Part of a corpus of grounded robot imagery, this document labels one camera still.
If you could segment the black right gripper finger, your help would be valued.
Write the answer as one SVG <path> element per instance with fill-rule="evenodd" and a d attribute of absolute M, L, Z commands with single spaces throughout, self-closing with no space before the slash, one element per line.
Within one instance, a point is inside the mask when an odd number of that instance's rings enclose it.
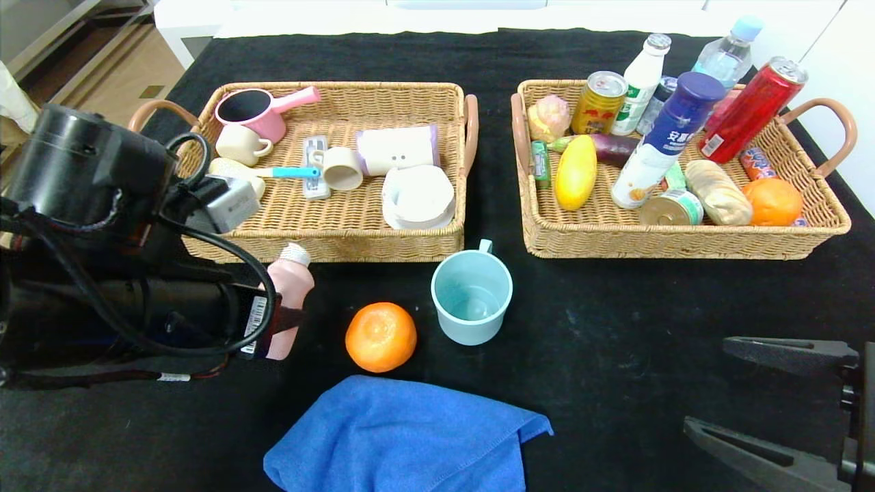
<path fill-rule="evenodd" d="M 684 418 L 684 434 L 712 457 L 769 491 L 851 491 L 825 458 L 753 438 L 698 418 Z"/>
<path fill-rule="evenodd" d="M 732 336 L 723 340 L 723 349 L 740 360 L 806 377 L 837 374 L 859 362 L 859 352 L 840 340 Z"/>

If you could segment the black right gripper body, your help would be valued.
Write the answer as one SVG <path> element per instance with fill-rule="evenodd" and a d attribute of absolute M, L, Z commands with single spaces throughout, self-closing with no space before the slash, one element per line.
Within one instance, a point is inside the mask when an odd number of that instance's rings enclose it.
<path fill-rule="evenodd" d="M 849 411 L 849 435 L 843 440 L 839 479 L 853 491 L 874 490 L 874 342 L 840 370 L 841 406 Z"/>

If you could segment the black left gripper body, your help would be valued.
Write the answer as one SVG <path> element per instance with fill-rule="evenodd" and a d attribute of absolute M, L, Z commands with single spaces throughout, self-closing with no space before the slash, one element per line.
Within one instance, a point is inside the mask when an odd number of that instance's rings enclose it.
<path fill-rule="evenodd" d="M 266 284 L 195 284 L 184 296 L 184 347 L 253 358 L 274 331 L 280 296 Z"/>

